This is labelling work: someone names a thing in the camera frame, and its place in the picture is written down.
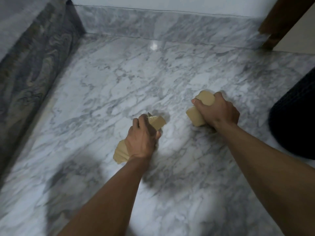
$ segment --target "object held in hand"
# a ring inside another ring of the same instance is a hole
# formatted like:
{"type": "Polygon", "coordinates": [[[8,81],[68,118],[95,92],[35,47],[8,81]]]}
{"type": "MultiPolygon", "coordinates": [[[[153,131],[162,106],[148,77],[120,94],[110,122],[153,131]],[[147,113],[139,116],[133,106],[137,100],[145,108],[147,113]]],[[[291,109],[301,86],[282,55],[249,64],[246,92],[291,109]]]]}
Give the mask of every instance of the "object held in hand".
{"type": "MultiPolygon", "coordinates": [[[[165,124],[166,121],[161,116],[152,116],[150,113],[148,113],[148,120],[149,123],[152,125],[152,127],[155,128],[155,130],[160,130],[165,124]]],[[[127,147],[125,144],[125,140],[121,140],[115,150],[113,159],[117,164],[120,164],[122,162],[126,162],[129,159],[127,147]]]]}
{"type": "MultiPolygon", "coordinates": [[[[201,100],[201,102],[207,106],[211,106],[215,102],[215,96],[206,90],[201,91],[195,98],[201,100]]],[[[202,115],[200,114],[200,112],[197,110],[195,106],[188,109],[186,111],[186,114],[188,115],[192,124],[195,127],[200,127],[206,124],[202,115]]]]}

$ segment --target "black container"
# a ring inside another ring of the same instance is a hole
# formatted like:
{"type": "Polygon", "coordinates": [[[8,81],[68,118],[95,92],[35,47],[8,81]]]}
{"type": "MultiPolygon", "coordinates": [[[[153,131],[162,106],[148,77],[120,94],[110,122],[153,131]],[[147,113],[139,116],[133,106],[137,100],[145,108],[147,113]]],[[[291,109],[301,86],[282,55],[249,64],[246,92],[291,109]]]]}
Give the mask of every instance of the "black container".
{"type": "Polygon", "coordinates": [[[315,159],[315,68],[274,104],[268,123],[283,148],[315,159]]]}

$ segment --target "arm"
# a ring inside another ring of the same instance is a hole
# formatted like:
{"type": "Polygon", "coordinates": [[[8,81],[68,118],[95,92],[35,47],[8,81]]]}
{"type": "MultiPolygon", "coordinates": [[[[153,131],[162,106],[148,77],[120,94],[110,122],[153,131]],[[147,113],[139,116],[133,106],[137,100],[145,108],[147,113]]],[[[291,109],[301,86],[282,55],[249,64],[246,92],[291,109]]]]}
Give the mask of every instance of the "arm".
{"type": "Polygon", "coordinates": [[[212,106],[192,100],[206,122],[226,140],[238,166],[286,236],[315,231],[315,169],[251,136],[237,126],[239,112],[221,93],[212,106]]]}
{"type": "Polygon", "coordinates": [[[58,236],[120,236],[129,224],[139,183],[148,169],[160,132],[146,115],[133,120],[125,140],[128,162],[87,202],[58,236]]]}

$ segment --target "forearm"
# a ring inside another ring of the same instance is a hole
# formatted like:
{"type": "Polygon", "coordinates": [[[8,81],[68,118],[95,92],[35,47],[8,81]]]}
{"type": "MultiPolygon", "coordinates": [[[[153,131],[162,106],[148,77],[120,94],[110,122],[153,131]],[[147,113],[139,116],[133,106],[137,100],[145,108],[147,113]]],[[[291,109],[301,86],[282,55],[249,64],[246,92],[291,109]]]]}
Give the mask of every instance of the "forearm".
{"type": "Polygon", "coordinates": [[[59,233],[59,236],[124,235],[148,160],[133,158],[119,170],[59,233]]]}
{"type": "Polygon", "coordinates": [[[315,170],[237,125],[221,124],[232,155],[258,199],[286,235],[314,232],[315,170]]]}

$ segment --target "person's left arm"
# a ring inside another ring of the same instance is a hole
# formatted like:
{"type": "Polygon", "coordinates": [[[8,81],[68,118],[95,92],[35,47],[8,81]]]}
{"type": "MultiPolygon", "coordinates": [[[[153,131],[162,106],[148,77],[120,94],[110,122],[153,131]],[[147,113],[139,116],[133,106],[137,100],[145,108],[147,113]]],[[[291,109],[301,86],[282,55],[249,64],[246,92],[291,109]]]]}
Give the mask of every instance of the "person's left arm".
{"type": "Polygon", "coordinates": [[[140,180],[161,134],[146,115],[133,120],[125,139],[128,162],[87,202],[58,236],[120,236],[129,224],[140,180]]]}

